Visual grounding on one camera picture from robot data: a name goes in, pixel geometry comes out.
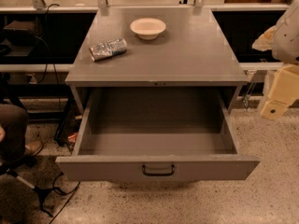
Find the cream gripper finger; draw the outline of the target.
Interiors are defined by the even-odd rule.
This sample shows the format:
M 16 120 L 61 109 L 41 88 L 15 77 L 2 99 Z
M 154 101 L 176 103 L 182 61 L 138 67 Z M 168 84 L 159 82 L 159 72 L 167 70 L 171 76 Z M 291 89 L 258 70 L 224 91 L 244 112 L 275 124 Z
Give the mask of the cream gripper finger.
M 276 120 L 282 117 L 289 106 L 275 100 L 267 100 L 260 112 L 264 119 Z

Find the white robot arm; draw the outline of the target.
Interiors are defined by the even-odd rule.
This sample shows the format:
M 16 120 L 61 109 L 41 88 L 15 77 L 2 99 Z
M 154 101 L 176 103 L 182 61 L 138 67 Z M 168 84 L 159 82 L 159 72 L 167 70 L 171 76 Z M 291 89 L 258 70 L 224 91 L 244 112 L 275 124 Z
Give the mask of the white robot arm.
M 264 49 L 284 63 L 276 73 L 260 115 L 280 118 L 299 99 L 299 0 L 294 0 L 277 24 L 259 37 Z

